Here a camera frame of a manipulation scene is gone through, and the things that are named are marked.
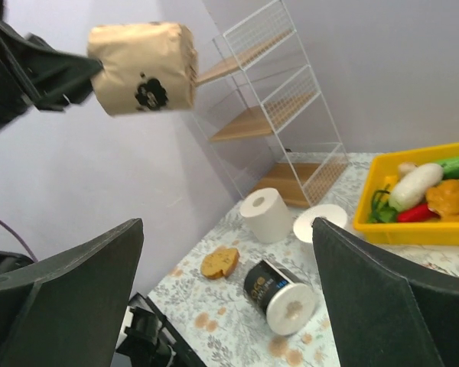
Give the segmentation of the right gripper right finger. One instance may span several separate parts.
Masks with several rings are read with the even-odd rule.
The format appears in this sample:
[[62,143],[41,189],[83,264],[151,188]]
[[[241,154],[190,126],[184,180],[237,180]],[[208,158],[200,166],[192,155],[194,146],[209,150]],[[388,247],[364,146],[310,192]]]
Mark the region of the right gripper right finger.
[[313,246],[342,366],[459,366],[459,278],[324,218]]

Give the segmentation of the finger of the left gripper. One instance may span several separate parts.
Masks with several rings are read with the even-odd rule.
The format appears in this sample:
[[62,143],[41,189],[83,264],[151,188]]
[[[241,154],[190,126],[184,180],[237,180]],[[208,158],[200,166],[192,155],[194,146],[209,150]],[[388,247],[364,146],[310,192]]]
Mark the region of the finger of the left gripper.
[[67,71],[60,73],[60,97],[57,100],[59,106],[83,103],[93,92],[91,79],[99,73],[98,70],[88,74],[69,74]]
[[102,63],[99,60],[55,50],[35,34],[27,35],[26,40],[35,46],[31,56],[27,57],[34,71],[61,72],[71,76],[95,76],[102,70]]

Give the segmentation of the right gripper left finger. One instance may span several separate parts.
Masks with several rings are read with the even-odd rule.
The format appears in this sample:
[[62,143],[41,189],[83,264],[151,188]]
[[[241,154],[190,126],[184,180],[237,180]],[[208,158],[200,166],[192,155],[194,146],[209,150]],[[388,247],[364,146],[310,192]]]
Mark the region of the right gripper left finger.
[[0,366],[109,366],[143,242],[130,219],[0,274]]

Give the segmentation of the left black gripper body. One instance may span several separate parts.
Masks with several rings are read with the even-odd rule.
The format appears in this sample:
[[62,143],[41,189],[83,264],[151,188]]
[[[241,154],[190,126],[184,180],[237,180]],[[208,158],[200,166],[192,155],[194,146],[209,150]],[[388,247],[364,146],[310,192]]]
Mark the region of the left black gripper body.
[[31,69],[27,57],[31,56],[35,46],[26,40],[26,36],[0,20],[0,72],[8,74],[16,82],[24,103],[41,111],[62,112],[68,106],[57,104],[61,72]]

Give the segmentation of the brown paper roll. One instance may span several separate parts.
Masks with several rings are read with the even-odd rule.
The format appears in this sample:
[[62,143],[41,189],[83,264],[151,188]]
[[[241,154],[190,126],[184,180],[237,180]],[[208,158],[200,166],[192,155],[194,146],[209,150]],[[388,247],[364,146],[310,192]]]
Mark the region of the brown paper roll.
[[108,115],[194,107],[198,54],[183,24],[98,26],[90,31],[87,55],[103,66],[91,82]]

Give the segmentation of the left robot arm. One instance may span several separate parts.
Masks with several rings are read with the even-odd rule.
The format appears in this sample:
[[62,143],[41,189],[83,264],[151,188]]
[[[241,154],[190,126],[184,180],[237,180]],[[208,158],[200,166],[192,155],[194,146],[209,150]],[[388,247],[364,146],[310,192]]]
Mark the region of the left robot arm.
[[22,37],[4,17],[0,1],[0,131],[32,107],[64,112],[82,104],[101,61],[55,50],[35,34]]

